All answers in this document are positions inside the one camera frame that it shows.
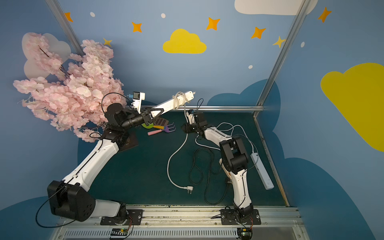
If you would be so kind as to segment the white power strip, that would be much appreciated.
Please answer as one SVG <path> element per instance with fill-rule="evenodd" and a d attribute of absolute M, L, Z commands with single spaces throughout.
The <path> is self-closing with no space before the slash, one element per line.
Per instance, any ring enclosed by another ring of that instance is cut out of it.
<path fill-rule="evenodd" d="M 164 113 L 167 113 L 171 110 L 176 110 L 181 106 L 184 106 L 186 103 L 189 103 L 191 100 L 194 99 L 195 92 L 188 91 L 188 92 L 178 92 L 176 93 L 171 100 L 168 100 L 160 105 L 157 105 L 156 107 L 163 108 L 165 111 Z"/>

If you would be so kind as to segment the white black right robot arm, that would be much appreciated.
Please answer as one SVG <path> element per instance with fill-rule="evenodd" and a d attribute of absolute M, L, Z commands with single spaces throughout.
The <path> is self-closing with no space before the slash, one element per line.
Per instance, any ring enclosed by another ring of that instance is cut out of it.
<path fill-rule="evenodd" d="M 254 207 L 248 190 L 247 172 L 249 155 L 243 140 L 227 135 L 216 127 L 210 126 L 201 111 L 189 110 L 188 122 L 183 130 L 186 133 L 197 133 L 200 137 L 211 141 L 220 148 L 223 168 L 228 172 L 234 189 L 234 209 L 237 217 L 249 217 Z"/>

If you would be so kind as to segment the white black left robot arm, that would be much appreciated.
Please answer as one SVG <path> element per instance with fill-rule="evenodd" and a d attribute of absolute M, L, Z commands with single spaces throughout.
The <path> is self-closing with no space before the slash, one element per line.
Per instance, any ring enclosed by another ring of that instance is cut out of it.
<path fill-rule="evenodd" d="M 108 124 L 95 148 L 63 180 L 49 184 L 52 214 L 78 222 L 89 218 L 110 218 L 118 225 L 126 223 L 128 214 L 124 203 L 97 200 L 88 191 L 107 162 L 126 146 L 130 128 L 149 125 L 172 109 L 171 102 L 146 109 L 142 113 L 125 109 L 119 103 L 109 105 L 105 112 Z"/>

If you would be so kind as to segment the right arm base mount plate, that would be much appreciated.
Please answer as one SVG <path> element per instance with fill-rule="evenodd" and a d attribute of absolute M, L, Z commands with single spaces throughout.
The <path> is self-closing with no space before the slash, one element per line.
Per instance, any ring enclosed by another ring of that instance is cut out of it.
<path fill-rule="evenodd" d="M 245 226 L 250 225 L 261 225 L 261 216 L 259 214 L 259 211 L 257 209 L 254 209 L 254 211 L 244 216 L 241 216 L 233 209 L 221 209 L 220 210 L 220 217 L 221 217 L 221 223 L 222 225 L 240 225 L 243 224 Z"/>

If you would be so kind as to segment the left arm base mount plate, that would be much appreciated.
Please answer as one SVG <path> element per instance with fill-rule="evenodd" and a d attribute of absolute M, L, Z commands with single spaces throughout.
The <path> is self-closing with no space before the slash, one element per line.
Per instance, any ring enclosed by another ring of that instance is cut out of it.
<path fill-rule="evenodd" d="M 102 217 L 101 226 L 139 226 L 143 218 L 142 209 L 128 209 L 118 213 L 115 217 Z"/>

